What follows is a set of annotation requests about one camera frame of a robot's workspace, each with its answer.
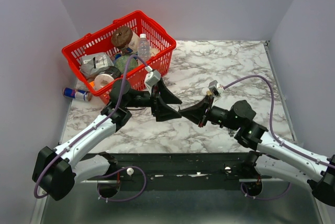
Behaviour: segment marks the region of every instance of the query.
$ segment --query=energy drink can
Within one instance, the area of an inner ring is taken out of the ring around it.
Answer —
[[[65,97],[70,97],[82,101],[90,101],[93,97],[92,93],[89,91],[83,91],[82,89],[71,89],[71,88],[64,88],[63,95]]]

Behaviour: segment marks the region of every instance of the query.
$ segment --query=gray floor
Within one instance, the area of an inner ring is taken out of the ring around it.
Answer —
[[[280,194],[284,182],[268,182],[262,197]],[[134,192],[121,192],[129,197]],[[117,224],[231,224],[231,223],[322,223],[314,200],[304,189],[293,186],[283,198],[258,201],[240,191],[144,192],[126,203],[98,200],[95,183],[82,183],[66,198],[49,198],[42,223]]]

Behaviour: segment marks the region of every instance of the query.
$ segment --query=marble surface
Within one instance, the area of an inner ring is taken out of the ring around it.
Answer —
[[[196,104],[206,94],[208,84],[217,80],[222,85],[250,74],[265,76],[275,90],[274,130],[292,141],[281,99],[262,42],[259,41],[178,41],[173,51],[169,73],[164,82],[179,97],[181,108]],[[85,88],[78,82],[77,88]],[[229,109],[236,101],[246,99],[257,112],[255,121],[269,128],[270,91],[262,80],[249,79],[226,90],[217,104]],[[63,140],[69,140],[88,126],[104,107],[94,97],[91,102],[72,102]],[[198,128],[185,118],[155,122],[149,108],[132,111],[132,118],[116,134],[99,143],[91,152],[181,153],[242,152],[240,146],[220,129],[208,123]]]

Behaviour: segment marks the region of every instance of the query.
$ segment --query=green round object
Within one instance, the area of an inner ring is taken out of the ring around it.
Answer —
[[[127,63],[128,58],[129,58],[129,55],[122,55],[117,60],[115,60],[114,66],[116,68],[118,68],[122,74],[125,71],[125,67],[126,67],[126,63]],[[136,61],[136,59],[133,58],[133,59],[130,60],[127,72],[129,72],[129,71],[131,71],[131,70],[133,70],[137,67],[138,67],[138,62]]]

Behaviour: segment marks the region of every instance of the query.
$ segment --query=red plastic basket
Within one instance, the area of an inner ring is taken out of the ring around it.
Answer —
[[[116,19],[106,28],[87,34],[82,39],[63,48],[62,53],[68,60],[69,66],[77,78],[82,81],[94,96],[99,96],[104,103],[109,100],[108,93],[114,82],[105,87],[94,90],[94,82],[89,83],[80,72],[80,57],[84,55],[105,52],[112,57],[119,49],[111,43],[111,36],[116,29],[121,26],[130,27],[136,34],[145,33],[150,42],[150,46],[157,48],[160,52],[147,61],[153,69],[158,70],[162,76],[169,71],[172,50],[176,48],[176,41],[170,37],[166,31],[156,21],[146,16],[142,11],[135,11],[123,18]],[[144,78],[146,76],[144,65],[127,73],[127,80],[132,88],[142,90],[145,88]]]

